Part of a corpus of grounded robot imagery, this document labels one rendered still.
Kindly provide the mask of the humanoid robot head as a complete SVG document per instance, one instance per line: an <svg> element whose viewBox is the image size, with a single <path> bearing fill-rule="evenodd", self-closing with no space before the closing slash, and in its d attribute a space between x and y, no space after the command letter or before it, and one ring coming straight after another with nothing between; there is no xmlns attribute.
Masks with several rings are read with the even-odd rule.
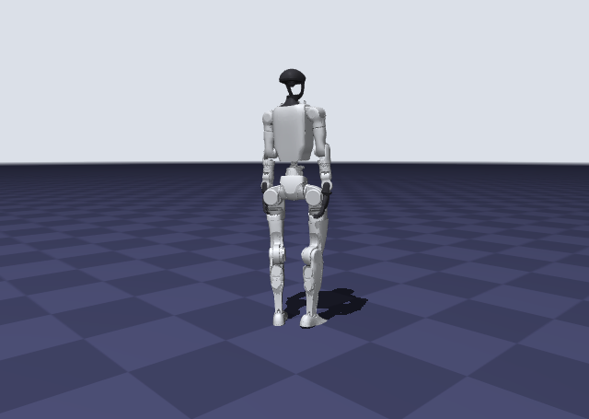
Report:
<svg viewBox="0 0 589 419"><path fill-rule="evenodd" d="M289 96L286 97L286 101L281 107L298 105L298 100L304 94L306 77L296 69L287 69L282 72L279 81L286 85L289 93ZM291 87L298 84L301 84L301 92L298 95L293 95Z"/></svg>

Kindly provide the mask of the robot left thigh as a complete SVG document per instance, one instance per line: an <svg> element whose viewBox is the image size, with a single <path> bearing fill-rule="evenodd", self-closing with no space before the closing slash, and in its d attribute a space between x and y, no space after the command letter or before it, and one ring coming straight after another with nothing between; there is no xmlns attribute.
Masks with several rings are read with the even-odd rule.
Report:
<svg viewBox="0 0 589 419"><path fill-rule="evenodd" d="M273 264L281 264L286 261L286 252L283 247L285 200L280 196L280 185L270 187L263 194L263 201L268 205L270 213L266 216L270 230Z"/></svg>

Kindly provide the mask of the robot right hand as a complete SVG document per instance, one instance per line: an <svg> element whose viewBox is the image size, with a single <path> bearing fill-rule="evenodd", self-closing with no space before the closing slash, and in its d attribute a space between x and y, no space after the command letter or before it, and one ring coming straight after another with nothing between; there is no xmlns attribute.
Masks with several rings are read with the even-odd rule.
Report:
<svg viewBox="0 0 589 419"><path fill-rule="evenodd" d="M323 193L323 200L322 200L322 205L321 205L321 209L320 212L316 215L313 215L313 218L320 218L324 215L325 209L328 207L329 204L329 195L332 194L332 192L329 191L330 188L330 184L328 182L325 182L323 184L323 188L322 188L322 193Z"/></svg>

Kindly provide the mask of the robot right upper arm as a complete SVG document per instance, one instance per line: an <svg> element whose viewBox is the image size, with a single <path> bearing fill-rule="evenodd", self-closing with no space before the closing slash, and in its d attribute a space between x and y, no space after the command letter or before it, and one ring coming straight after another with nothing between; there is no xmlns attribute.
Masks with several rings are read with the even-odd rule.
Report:
<svg viewBox="0 0 589 419"><path fill-rule="evenodd" d="M320 107L306 107L306 116L312 122L315 139L314 154L317 157L325 156L326 144L326 112Z"/></svg>

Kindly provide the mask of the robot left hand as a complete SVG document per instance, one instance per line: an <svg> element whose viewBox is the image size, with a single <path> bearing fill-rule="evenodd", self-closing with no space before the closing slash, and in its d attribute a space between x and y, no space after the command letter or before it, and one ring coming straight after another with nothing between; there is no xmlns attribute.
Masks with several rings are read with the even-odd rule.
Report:
<svg viewBox="0 0 589 419"><path fill-rule="evenodd" d="M261 185L261 187L262 187L262 193L265 193L268 190L267 189L267 183L266 182L263 182L262 185ZM263 198L262 198L262 203L263 203L263 211L264 211L264 213L267 214L267 215L270 214L268 212L268 210L269 210L268 205L264 203Z"/></svg>

